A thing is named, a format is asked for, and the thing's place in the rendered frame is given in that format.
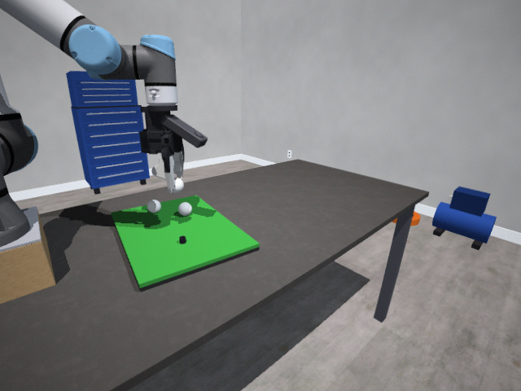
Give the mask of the white ball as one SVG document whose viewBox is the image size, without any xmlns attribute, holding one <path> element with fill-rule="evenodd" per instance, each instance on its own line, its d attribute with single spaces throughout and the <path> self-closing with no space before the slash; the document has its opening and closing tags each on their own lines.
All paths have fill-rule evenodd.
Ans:
<svg viewBox="0 0 521 391">
<path fill-rule="evenodd" d="M 151 212 L 151 213 L 157 213 L 160 211 L 160 208 L 161 208 L 161 204 L 158 200 L 151 200 L 148 202 L 147 204 L 147 209 Z"/>
<path fill-rule="evenodd" d="M 180 178 L 174 178 L 175 187 L 173 188 L 173 193 L 178 193 L 182 191 L 184 184 Z"/>
<path fill-rule="evenodd" d="M 178 206 L 178 212 L 183 215 L 183 216 L 186 216 L 186 215 L 189 215 L 192 211 L 192 207 L 189 203 L 187 202 L 183 202 L 181 203 L 179 206 Z"/>
</svg>

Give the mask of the green rectangular mat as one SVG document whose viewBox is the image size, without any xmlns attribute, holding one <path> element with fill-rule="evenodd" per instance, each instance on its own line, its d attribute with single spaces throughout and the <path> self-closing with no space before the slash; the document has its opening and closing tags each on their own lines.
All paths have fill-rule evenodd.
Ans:
<svg viewBox="0 0 521 391">
<path fill-rule="evenodd" d="M 191 204 L 191 214 L 178 212 L 183 202 Z M 197 195 L 160 203 L 157 213 L 147 205 L 112 212 L 140 292 L 260 250 Z"/>
</svg>

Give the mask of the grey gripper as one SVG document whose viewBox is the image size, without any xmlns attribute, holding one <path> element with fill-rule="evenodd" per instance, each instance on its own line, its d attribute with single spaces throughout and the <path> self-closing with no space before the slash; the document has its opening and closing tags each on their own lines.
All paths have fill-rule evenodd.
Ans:
<svg viewBox="0 0 521 391">
<path fill-rule="evenodd" d="M 175 187 L 174 174 L 182 180 L 184 147 L 182 138 L 160 123 L 164 115 L 171 115 L 166 110 L 177 111 L 177 105 L 141 107 L 141 112 L 145 112 L 147 128 L 139 132 L 139 135 L 143 153 L 161 153 L 159 164 L 151 172 L 156 177 L 166 179 L 169 194 L 172 194 Z"/>
</svg>

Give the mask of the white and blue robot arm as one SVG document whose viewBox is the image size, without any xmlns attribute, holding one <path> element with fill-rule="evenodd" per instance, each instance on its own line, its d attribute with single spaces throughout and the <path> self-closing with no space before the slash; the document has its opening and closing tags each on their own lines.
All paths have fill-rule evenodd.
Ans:
<svg viewBox="0 0 521 391">
<path fill-rule="evenodd" d="M 149 106 L 178 103 L 176 58 L 169 37 L 145 35 L 140 45 L 120 45 L 107 30 L 64 0 L 0 0 L 0 8 L 76 60 L 91 78 L 142 79 Z M 197 148 L 208 141 L 173 114 L 164 115 L 160 123 Z M 37 137 L 24 125 L 20 112 L 9 104 L 0 75 L 0 247 L 30 230 L 28 219 L 10 197 L 3 176 L 31 163 L 37 150 Z"/>
</svg>

